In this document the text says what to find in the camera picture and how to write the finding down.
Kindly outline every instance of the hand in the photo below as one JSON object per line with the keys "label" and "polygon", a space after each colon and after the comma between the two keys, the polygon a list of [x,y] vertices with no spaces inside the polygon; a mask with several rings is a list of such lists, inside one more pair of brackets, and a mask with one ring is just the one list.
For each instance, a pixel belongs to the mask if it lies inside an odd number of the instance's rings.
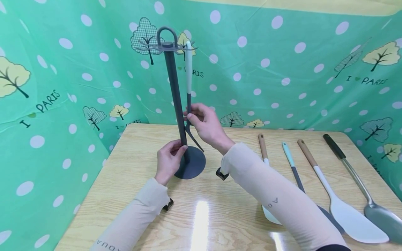
{"label": "hand", "polygon": [[180,167],[181,157],[187,148],[186,145],[181,145],[180,139],[177,139],[167,143],[158,151],[158,168],[155,179],[159,184],[167,185]]}
{"label": "hand", "polygon": [[208,106],[197,103],[191,105],[191,113],[185,111],[184,120],[187,119],[197,130],[200,138],[213,148],[225,155],[234,145],[234,142],[226,135],[216,113]]}

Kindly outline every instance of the tree print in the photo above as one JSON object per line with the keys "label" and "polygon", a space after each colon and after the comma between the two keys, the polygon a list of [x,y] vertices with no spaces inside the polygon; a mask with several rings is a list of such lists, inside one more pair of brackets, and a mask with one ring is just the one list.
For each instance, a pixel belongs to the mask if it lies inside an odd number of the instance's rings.
{"label": "tree print", "polygon": [[100,131],[98,124],[106,118],[106,114],[102,111],[98,111],[93,107],[89,108],[87,106],[84,106],[82,108],[82,112],[84,113],[88,123],[90,123],[90,125],[94,125],[95,128]]}
{"label": "tree print", "polygon": [[[177,39],[177,44],[182,46],[182,47],[186,47],[187,41],[190,41],[190,40],[187,38],[186,34],[184,32],[180,33],[180,35],[179,35],[179,37]],[[184,50],[178,50],[177,53],[178,54],[183,54],[184,61],[186,61],[186,54],[184,53]],[[195,50],[192,50],[191,55],[194,56],[195,54],[196,54]]]}
{"label": "tree print", "polygon": [[231,114],[221,118],[221,123],[233,127],[236,125],[243,125],[244,120],[242,120],[242,117],[237,112],[232,112]]}
{"label": "tree print", "polygon": [[387,157],[391,162],[396,163],[398,161],[398,156],[401,153],[402,145],[386,144],[384,145],[384,156],[381,159]]}
{"label": "tree print", "polygon": [[393,65],[398,63],[401,56],[398,54],[399,47],[396,42],[390,42],[383,47],[369,52],[364,58],[363,62],[373,64],[371,71],[374,71],[377,65]]}
{"label": "tree print", "polygon": [[[131,48],[140,54],[149,54],[151,65],[154,64],[152,54],[159,53],[156,49],[150,49],[150,45],[156,45],[158,43],[156,39],[157,33],[158,29],[151,24],[148,18],[143,17],[140,19],[139,26],[137,27],[137,30],[133,32],[133,36],[131,37]],[[163,38],[160,38],[160,42],[163,43],[164,41],[165,40]]]}
{"label": "tree print", "polygon": [[264,123],[260,119],[256,119],[246,124],[248,127],[256,128],[256,127],[263,127]]}
{"label": "tree print", "polygon": [[378,142],[384,142],[388,138],[388,132],[391,129],[392,118],[383,118],[379,120],[371,120],[360,126],[360,129],[369,134],[364,140],[367,141],[371,137]]}
{"label": "tree print", "polygon": [[128,111],[127,108],[117,104],[117,105],[114,106],[113,110],[111,110],[111,112],[109,113],[109,116],[113,117],[113,118],[120,117],[121,120],[124,120],[123,116],[126,115],[128,112],[129,111]]}
{"label": "tree print", "polygon": [[29,80],[30,71],[24,66],[14,64],[5,57],[0,57],[0,98],[18,90],[24,97],[29,98],[21,86]]}

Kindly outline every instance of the teal handle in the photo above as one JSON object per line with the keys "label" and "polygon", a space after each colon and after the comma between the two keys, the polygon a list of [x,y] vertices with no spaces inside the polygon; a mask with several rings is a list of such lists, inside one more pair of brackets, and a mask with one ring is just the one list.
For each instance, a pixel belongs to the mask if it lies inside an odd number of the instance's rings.
{"label": "teal handle", "polygon": [[292,154],[290,154],[289,147],[287,147],[287,144],[285,142],[282,142],[282,147],[283,147],[283,150],[285,151],[285,154],[286,154],[287,160],[289,161],[290,166],[291,167],[295,166],[295,162],[293,161]]}

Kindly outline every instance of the white spatula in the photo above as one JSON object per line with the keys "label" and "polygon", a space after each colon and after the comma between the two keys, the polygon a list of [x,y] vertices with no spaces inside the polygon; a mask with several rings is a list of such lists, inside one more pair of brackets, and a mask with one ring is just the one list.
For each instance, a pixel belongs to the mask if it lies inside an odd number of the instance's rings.
{"label": "white spatula", "polygon": [[345,232],[353,239],[363,243],[384,243],[389,241],[386,233],[364,217],[359,211],[336,196],[313,155],[311,155],[311,152],[307,148],[307,145],[302,139],[299,139],[297,143],[331,199],[330,210],[332,216],[345,229]]}

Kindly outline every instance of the black clip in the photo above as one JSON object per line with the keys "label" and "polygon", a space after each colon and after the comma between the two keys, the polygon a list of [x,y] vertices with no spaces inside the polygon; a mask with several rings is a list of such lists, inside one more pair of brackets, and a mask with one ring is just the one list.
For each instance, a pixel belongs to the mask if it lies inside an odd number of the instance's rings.
{"label": "black clip", "polygon": [[226,180],[226,178],[229,176],[229,174],[224,175],[223,173],[221,173],[221,168],[218,168],[218,170],[216,170],[215,174],[222,180]]}
{"label": "black clip", "polygon": [[165,211],[168,211],[172,206],[173,206],[173,200],[170,199],[169,204],[167,204],[166,206],[164,206],[163,209],[164,209]]}

